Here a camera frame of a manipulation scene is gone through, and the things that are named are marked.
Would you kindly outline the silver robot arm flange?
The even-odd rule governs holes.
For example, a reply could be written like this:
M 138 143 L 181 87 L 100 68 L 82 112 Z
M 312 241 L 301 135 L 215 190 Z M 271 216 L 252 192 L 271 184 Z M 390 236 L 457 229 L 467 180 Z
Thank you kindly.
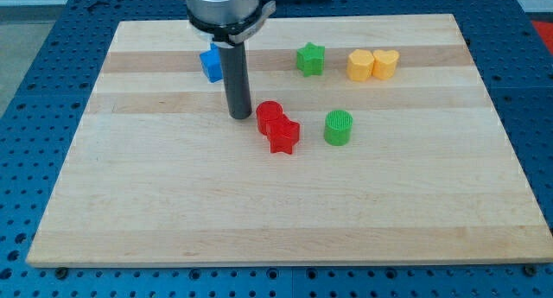
M 254 36 L 276 12 L 274 1 L 182 0 L 188 20 L 201 35 L 220 48 L 235 48 Z

